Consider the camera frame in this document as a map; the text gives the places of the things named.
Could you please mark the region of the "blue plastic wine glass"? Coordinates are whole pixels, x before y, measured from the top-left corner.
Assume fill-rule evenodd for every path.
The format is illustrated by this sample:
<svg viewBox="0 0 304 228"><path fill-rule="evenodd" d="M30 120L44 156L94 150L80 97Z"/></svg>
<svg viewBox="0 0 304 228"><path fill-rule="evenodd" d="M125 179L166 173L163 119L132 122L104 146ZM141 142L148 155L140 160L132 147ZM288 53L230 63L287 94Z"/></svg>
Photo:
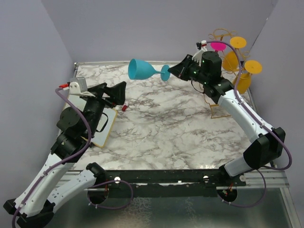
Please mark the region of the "blue plastic wine glass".
<svg viewBox="0 0 304 228"><path fill-rule="evenodd" d="M147 61L132 59L128 66L128 77L130 80L146 80L155 74L159 74L162 81L168 81L170 78L170 72L168 65L164 65L160 71L156 70Z"/></svg>

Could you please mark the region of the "pink plastic wine glass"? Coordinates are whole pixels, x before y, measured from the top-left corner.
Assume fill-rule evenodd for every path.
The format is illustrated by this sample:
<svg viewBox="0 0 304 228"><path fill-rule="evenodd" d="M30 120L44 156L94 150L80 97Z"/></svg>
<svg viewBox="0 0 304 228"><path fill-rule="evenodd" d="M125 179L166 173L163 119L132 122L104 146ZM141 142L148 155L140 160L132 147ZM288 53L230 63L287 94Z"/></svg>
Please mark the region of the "pink plastic wine glass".
<svg viewBox="0 0 304 228"><path fill-rule="evenodd" d="M217 52L224 51L227 47L225 43L221 43L221 42L211 42L210 46Z"/></svg>

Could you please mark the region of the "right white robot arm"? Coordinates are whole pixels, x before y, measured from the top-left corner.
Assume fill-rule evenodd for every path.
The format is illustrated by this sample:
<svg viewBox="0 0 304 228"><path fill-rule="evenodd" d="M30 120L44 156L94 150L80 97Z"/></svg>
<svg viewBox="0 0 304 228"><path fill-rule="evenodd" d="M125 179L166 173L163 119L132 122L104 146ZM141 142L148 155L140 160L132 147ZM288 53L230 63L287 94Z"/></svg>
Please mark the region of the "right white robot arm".
<svg viewBox="0 0 304 228"><path fill-rule="evenodd" d="M251 145L243 155L224 164L218 174L219 182L228 186L237 175L249 170L257 170L282 154L281 142L285 131L273 128L239 96L234 85L222 76L222 60L218 53L206 51L201 62L196 62L187 55L179 64L170 67L169 72L183 81L195 81L203 86L204 94L224 108L242 128Z"/></svg>

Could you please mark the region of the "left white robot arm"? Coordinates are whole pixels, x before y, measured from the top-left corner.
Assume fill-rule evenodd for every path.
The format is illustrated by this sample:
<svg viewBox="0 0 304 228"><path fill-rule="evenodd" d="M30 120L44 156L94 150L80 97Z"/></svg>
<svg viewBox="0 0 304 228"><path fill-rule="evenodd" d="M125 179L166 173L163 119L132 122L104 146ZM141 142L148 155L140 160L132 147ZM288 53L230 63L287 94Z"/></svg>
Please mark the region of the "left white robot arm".
<svg viewBox="0 0 304 228"><path fill-rule="evenodd" d="M125 81L112 87L102 83L87 88L86 82L79 79L55 89L69 107L60 114L57 127L61 133L37 176L19 197L3 205L13 216L13 228L43 228L55 212L79 192L107 183L106 171L93 162L69 182L56 186L89 148L104 108L125 103L125 90Z"/></svg>

